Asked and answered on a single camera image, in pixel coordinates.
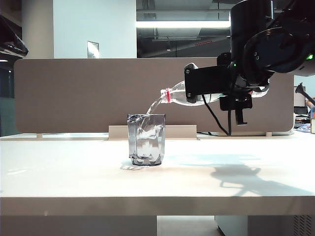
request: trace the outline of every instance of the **cable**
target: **cable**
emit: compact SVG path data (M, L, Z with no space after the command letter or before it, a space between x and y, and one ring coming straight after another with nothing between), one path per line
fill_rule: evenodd
M228 136L232 134L231 110L227 111Z
M210 106L208 105L206 99L205 99L205 95L202 95L202 99L203 102L205 103L206 107L208 108L208 110L210 111L211 115L213 116L213 118L216 120L219 128L226 134L229 135L228 132L222 127L222 125L220 124L220 121L218 120L218 118L216 117L216 115L213 113L212 109L210 108Z

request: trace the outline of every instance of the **beige partition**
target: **beige partition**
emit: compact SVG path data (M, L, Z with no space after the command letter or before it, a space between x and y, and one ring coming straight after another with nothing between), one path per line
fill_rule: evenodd
M160 89L184 80L183 68L216 65L216 58L22 59L15 63L16 122L23 133L107 132L126 125L127 114L145 113ZM288 131L293 125L293 76L276 74L263 98L244 110L247 126L234 132ZM210 104L224 127L227 112ZM205 106L162 104L166 124L196 124L219 131Z

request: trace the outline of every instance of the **ceiling light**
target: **ceiling light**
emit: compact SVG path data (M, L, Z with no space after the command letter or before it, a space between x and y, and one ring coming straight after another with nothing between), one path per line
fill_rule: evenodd
M229 28L230 21L137 21L137 28Z

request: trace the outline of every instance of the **glass cup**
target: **glass cup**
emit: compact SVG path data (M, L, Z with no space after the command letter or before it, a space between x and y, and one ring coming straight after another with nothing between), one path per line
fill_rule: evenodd
M133 165L160 165L164 157L165 114L128 115L127 124Z

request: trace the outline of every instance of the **table surface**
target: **table surface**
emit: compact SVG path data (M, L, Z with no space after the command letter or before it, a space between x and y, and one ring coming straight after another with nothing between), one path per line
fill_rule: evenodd
M5 139L1 214L315 214L314 140L166 140L162 165L137 167L127 141Z

